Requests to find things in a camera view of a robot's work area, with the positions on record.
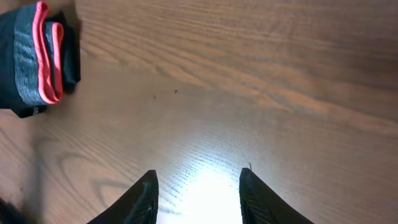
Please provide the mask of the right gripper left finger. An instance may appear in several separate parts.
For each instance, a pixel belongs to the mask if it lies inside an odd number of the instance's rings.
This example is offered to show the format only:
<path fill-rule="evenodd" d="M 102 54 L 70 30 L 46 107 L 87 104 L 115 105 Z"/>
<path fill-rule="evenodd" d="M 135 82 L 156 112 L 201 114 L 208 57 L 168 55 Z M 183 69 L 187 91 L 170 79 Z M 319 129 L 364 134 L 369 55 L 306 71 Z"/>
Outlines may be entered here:
<path fill-rule="evenodd" d="M 148 170 L 112 206 L 88 224 L 156 224 L 159 182 L 155 170 Z"/>

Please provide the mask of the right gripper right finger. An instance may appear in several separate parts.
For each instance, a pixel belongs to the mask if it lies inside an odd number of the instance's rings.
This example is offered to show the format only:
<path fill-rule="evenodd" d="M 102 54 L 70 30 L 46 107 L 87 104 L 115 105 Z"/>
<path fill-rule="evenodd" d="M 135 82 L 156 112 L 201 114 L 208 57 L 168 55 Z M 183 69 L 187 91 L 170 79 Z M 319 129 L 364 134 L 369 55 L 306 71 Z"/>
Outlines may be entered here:
<path fill-rule="evenodd" d="M 243 224 L 313 224 L 248 168 L 241 170 L 239 199 Z"/>

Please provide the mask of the black leggings with grey waistband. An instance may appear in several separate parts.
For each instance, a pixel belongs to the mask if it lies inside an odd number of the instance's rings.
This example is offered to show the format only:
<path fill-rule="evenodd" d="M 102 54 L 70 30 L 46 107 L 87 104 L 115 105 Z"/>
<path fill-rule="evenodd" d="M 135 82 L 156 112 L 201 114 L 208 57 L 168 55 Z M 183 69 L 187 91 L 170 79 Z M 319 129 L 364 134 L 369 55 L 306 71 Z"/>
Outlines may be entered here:
<path fill-rule="evenodd" d="M 1 109 L 34 116 L 80 80 L 78 44 L 63 11 L 50 16 L 37 1 L 1 14 Z"/>

